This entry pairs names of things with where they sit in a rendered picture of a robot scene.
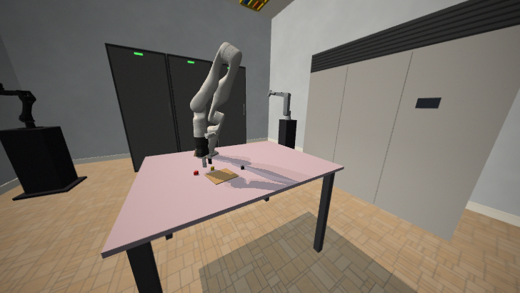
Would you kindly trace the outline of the tan flat mat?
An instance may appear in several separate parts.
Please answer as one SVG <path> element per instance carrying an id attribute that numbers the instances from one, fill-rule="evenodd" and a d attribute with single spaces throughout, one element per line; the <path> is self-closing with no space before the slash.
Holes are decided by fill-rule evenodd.
<path id="1" fill-rule="evenodd" d="M 205 174 L 205 176 L 210 179 L 215 185 L 220 184 L 222 182 L 228 181 L 230 179 L 239 177 L 238 174 L 233 173 L 229 169 L 221 169 L 209 174 Z"/>

